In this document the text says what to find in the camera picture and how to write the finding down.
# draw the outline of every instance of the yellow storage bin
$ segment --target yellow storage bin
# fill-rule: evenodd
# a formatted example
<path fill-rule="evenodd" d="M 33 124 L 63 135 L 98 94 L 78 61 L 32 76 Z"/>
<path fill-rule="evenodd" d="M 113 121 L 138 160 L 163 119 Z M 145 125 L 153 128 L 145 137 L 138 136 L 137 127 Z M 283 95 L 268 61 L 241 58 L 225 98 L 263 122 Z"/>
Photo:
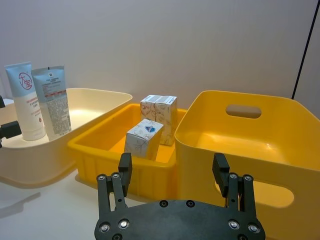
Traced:
<path fill-rule="evenodd" d="M 234 105 L 238 110 L 227 112 Z M 260 113 L 239 110 L 248 106 Z M 175 138 L 178 198 L 223 206 L 211 169 L 214 153 L 224 153 L 232 172 L 254 177 L 257 217 L 268 238 L 320 239 L 320 121 L 300 103 L 204 91 Z"/>
<path fill-rule="evenodd" d="M 186 110 L 178 109 L 178 121 Z M 82 181 L 97 184 L 99 174 L 118 171 L 126 133 L 141 121 L 140 105 L 129 104 L 68 143 Z M 177 193 L 176 151 L 160 145 L 155 161 L 132 157 L 129 193 L 149 199 L 172 199 Z"/>

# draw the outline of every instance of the white table surface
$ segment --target white table surface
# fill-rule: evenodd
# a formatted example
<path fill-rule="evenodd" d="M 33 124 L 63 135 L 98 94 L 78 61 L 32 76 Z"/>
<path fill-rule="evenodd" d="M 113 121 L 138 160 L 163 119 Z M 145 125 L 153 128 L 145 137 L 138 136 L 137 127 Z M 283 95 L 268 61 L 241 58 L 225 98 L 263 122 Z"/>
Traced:
<path fill-rule="evenodd" d="M 0 240 L 94 240 L 98 191 L 76 181 L 77 174 L 34 189 L 0 182 Z M 139 200 L 125 202 L 132 207 L 145 201 Z M 113 196 L 110 205 L 113 210 Z"/>

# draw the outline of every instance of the white product box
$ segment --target white product box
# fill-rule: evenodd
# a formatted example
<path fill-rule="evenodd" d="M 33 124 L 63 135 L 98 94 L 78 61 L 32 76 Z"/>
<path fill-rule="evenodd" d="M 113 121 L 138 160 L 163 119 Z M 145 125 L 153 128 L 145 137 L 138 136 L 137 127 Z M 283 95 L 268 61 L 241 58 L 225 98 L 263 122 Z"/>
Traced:
<path fill-rule="evenodd" d="M 176 96 L 162 96 L 154 105 L 155 121 L 163 124 L 160 144 L 171 146 L 175 141 L 175 131 L 178 126 L 178 109 Z"/>
<path fill-rule="evenodd" d="M 126 133 L 124 152 L 155 161 L 162 131 L 163 124 L 143 119 Z"/>
<path fill-rule="evenodd" d="M 161 98 L 159 95 L 149 95 L 141 100 L 140 102 L 140 111 L 141 111 L 141 120 L 149 119 L 156 121 L 156 111 L 155 104 L 156 101 Z"/>

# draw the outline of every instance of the box with blue logo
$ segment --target box with blue logo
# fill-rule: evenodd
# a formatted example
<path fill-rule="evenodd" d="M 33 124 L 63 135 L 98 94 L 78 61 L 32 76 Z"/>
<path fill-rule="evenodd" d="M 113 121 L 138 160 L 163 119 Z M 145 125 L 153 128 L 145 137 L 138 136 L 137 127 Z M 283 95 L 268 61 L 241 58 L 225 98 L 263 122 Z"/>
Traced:
<path fill-rule="evenodd" d="M 143 119 L 126 133 L 124 152 L 155 161 L 163 126 L 161 123 Z"/>

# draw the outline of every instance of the beige storage tray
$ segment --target beige storage tray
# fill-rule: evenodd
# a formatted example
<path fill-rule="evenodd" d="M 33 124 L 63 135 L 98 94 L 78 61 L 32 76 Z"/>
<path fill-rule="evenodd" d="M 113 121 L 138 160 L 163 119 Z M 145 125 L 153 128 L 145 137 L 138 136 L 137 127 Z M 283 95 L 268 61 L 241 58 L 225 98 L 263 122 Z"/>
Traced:
<path fill-rule="evenodd" d="M 0 180 L 18 187 L 40 187 L 54 182 L 75 168 L 68 157 L 67 142 L 114 113 L 132 99 L 127 93 L 88 89 L 67 89 L 72 131 L 49 141 L 45 136 L 25 141 L 22 135 L 2 139 Z M 0 125 L 17 120 L 15 104 L 0 109 Z"/>

